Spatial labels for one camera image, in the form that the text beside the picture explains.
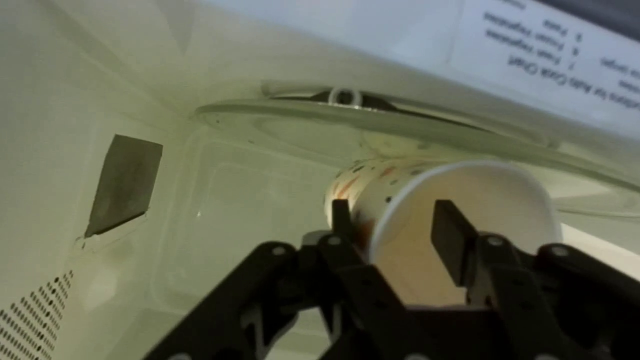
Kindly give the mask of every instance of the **ventilation holes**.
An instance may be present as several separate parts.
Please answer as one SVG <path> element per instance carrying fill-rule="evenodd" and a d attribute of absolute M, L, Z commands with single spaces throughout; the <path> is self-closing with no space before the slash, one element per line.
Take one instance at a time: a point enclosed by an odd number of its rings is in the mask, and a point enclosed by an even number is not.
<path fill-rule="evenodd" d="M 0 311 L 1 360 L 51 360 L 74 272 Z"/>

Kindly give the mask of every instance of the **white paper cup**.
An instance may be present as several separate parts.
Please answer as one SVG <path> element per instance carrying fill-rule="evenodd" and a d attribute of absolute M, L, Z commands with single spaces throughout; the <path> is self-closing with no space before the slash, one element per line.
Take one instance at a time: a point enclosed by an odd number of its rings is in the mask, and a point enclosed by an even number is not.
<path fill-rule="evenodd" d="M 429 240 L 436 200 L 451 200 L 475 231 L 502 234 L 530 255 L 561 240 L 546 190 L 525 170 L 497 161 L 356 162 L 335 177 L 327 208 L 335 199 L 350 202 L 364 256 L 407 304 L 464 302 Z"/>

